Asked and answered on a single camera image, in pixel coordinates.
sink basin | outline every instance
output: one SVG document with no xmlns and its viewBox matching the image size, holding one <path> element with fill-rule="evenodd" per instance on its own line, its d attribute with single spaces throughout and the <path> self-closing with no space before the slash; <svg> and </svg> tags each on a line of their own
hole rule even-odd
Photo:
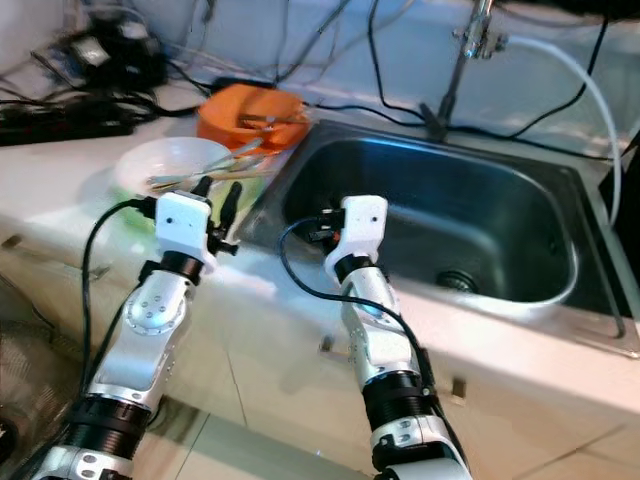
<svg viewBox="0 0 640 480">
<path fill-rule="evenodd" d="M 240 228 L 273 248 L 348 195 L 389 201 L 380 263 L 400 289 L 636 356 L 638 338 L 579 175 L 321 122 Z M 300 261 L 321 262 L 306 242 Z"/>
</svg>

kitchen counter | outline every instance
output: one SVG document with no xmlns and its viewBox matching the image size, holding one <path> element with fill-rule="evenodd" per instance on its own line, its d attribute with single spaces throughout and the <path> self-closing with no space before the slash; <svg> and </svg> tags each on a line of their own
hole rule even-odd
<svg viewBox="0 0 640 480">
<path fill-rule="evenodd" d="M 188 97 L 186 92 L 182 93 L 184 103 L 189 103 L 184 100 Z M 419 131 L 407 132 L 365 116 L 326 116 L 387 131 L 422 135 Z M 1 149 L 0 241 L 9 235 L 22 233 L 37 248 L 46 250 L 48 255 L 79 265 L 82 248 L 93 223 L 118 200 L 111 186 L 113 167 L 120 156 L 146 141 L 163 136 L 192 135 L 192 132 L 193 120 L 167 119 L 143 126 L 130 137 Z M 604 206 L 597 193 L 597 183 L 604 170 L 595 162 L 471 137 L 454 136 L 451 141 L 577 168 L 594 203 L 596 215 L 600 223 L 605 224 Z M 640 311 L 635 281 L 616 238 L 604 228 L 605 239 L 625 284 L 631 307 Z M 122 219 L 114 219 L 108 224 L 96 246 L 96 262 L 108 259 L 112 270 L 130 286 L 140 265 L 153 255 L 151 236 Z M 244 246 L 237 257 L 221 255 L 219 261 L 223 268 L 216 278 L 204 282 L 203 287 L 207 291 L 211 292 L 211 284 L 223 285 L 230 296 L 237 295 L 239 300 L 234 301 L 242 301 L 246 294 L 258 299 L 258 303 L 264 301 L 279 305 L 287 315 L 299 315 L 301 322 L 306 320 L 314 324 L 317 329 L 313 331 L 313 338 L 317 340 L 321 333 L 332 331 L 339 324 L 338 310 L 327 308 L 322 302 L 295 289 L 280 271 L 273 254 Z M 319 267 L 308 271 L 303 268 L 302 271 L 306 278 L 323 281 Z M 403 315 L 420 342 L 432 352 L 436 364 L 446 365 L 448 371 L 463 376 L 482 376 L 489 382 L 508 385 L 547 401 L 569 406 L 575 402 L 595 405 L 605 414 L 623 418 L 626 422 L 640 423 L 640 362 L 561 341 L 408 292 L 400 291 L 399 298 Z M 224 310 L 227 315 L 233 312 Z M 317 318 L 315 311 L 322 311 L 323 317 Z M 249 322 L 246 318 L 237 320 L 243 324 Z M 194 318 L 195 323 L 199 321 L 204 319 Z M 183 392 L 182 397 L 189 401 L 188 392 Z"/>
</svg>

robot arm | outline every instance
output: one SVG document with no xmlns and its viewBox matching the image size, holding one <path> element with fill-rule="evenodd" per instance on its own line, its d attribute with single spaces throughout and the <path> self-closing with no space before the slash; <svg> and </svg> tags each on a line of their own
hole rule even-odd
<svg viewBox="0 0 640 480">
<path fill-rule="evenodd" d="M 206 199 L 210 179 L 192 193 L 168 193 L 155 208 L 162 260 L 147 262 L 122 308 L 121 331 L 100 363 L 64 436 L 34 480 L 130 480 L 133 457 L 171 377 L 174 351 L 190 324 L 203 271 L 215 267 L 242 191 L 234 184 L 214 227 Z"/>
<path fill-rule="evenodd" d="M 342 295 L 370 300 L 400 314 L 395 292 L 375 265 L 384 237 L 386 200 L 347 197 L 342 207 L 344 225 L 326 257 L 327 273 L 340 284 Z M 471 480 L 433 385 L 424 388 L 416 357 L 421 352 L 414 351 L 402 325 L 378 309 L 346 302 L 342 320 L 373 432 L 373 464 L 382 472 L 376 478 Z"/>
</svg>

faucet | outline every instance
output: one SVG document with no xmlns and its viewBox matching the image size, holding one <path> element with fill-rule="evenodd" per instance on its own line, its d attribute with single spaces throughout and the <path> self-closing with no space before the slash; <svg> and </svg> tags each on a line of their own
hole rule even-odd
<svg viewBox="0 0 640 480">
<path fill-rule="evenodd" d="M 420 104 L 420 110 L 426 119 L 427 130 L 430 136 L 438 141 L 443 141 L 446 138 L 447 127 L 451 123 L 451 115 L 456 105 L 458 88 L 467 61 L 472 58 L 489 59 L 494 52 L 503 50 L 507 43 L 506 35 L 494 34 L 489 31 L 494 0 L 474 1 L 475 4 L 467 28 L 457 29 L 453 32 L 453 36 L 461 40 L 460 52 L 449 82 L 449 88 L 442 98 L 437 116 L 429 110 L 426 104 Z"/>
</svg>

sink drain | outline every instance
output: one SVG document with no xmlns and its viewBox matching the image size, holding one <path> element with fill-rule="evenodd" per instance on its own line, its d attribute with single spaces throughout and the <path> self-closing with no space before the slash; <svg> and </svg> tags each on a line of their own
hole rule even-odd
<svg viewBox="0 0 640 480">
<path fill-rule="evenodd" d="M 436 285 L 464 293 L 478 293 L 478 286 L 471 275 L 459 270 L 440 272 L 436 277 Z"/>
</svg>

